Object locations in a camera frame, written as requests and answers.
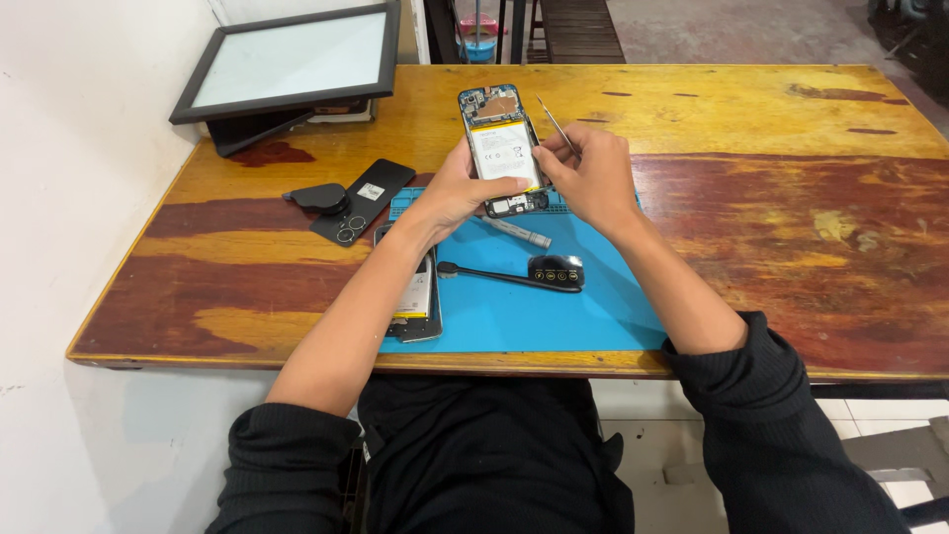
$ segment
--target picture frame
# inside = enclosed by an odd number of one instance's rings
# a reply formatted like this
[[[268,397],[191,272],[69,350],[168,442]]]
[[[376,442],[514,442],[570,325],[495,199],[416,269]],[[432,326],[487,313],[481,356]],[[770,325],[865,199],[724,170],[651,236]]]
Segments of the picture frame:
[[[193,106],[195,97],[203,86],[212,68],[214,59],[217,57],[217,53],[228,35],[345,19],[373,13],[385,13],[381,40],[379,77],[375,83],[357,86],[340,86],[309,92],[257,98],[241,102]],[[181,92],[181,96],[178,98],[175,109],[172,111],[168,121],[171,124],[197,123],[272,111],[299,109],[321,101],[343,97],[380,98],[392,96],[396,55],[399,48],[399,19],[400,1],[396,0],[357,8],[324,11],[215,29],[212,33],[211,40],[208,42],[208,46],[205,47],[194,72],[192,72],[191,78]]]

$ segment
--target hand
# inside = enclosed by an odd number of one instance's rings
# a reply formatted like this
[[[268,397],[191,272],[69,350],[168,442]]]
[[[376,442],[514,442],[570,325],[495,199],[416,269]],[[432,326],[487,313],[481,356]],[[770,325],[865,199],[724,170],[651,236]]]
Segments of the hand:
[[[425,192],[399,220],[411,221],[428,232],[431,247],[450,236],[485,200],[518,195],[530,186],[526,178],[473,180],[474,167],[468,140],[461,138]]]
[[[564,128],[564,133],[583,157],[579,165],[560,135],[535,146],[533,155],[567,200],[570,211],[612,238],[640,214],[629,143],[620,136],[577,123]]]

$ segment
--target disassembled smartphone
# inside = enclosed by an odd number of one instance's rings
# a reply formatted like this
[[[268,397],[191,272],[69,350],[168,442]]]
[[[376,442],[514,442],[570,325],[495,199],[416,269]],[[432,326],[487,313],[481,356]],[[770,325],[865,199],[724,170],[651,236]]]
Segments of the disassembled smartphone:
[[[517,87],[485,86],[458,93],[458,106],[481,180],[524,177],[530,186],[520,195],[484,203],[488,217],[500,218],[547,209],[550,182],[530,150],[539,144]]]
[[[372,245],[378,245],[391,228],[391,223],[377,228]],[[402,343],[412,343],[441,335],[441,304],[438,277],[435,276],[436,248],[430,248],[422,257],[412,281],[402,293],[398,309],[392,314],[386,336],[397,337]]]

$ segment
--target black brush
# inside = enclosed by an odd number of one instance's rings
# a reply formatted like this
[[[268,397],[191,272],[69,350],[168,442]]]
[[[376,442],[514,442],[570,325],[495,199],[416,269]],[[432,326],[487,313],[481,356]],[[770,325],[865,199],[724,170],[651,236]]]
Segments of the black brush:
[[[525,286],[535,287],[538,289],[548,289],[551,291],[560,291],[564,293],[580,293],[580,286],[558,286],[554,284],[546,283],[544,280],[535,280],[528,277],[518,277],[515,275],[505,275],[502,273],[490,273],[488,271],[477,271],[475,269],[467,269],[465,267],[459,267],[456,263],[451,261],[440,261],[438,266],[436,266],[436,272],[439,278],[453,278],[457,277],[458,273],[466,273],[468,275],[477,275],[479,277],[494,278],[495,280],[504,280],[506,282],[513,282],[515,284],[521,284]]]

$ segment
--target sweater sleeve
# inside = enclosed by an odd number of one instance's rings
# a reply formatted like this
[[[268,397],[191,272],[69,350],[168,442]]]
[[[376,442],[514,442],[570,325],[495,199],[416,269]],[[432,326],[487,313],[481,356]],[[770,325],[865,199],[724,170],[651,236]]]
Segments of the sweater sleeve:
[[[359,432],[354,421],[289,404],[245,411],[231,426],[231,466],[206,534],[338,533],[337,466]]]
[[[669,340],[662,346],[705,418],[705,468],[731,532],[908,532],[880,486],[847,458],[794,348],[764,314],[739,315],[749,326],[742,349],[687,355]]]

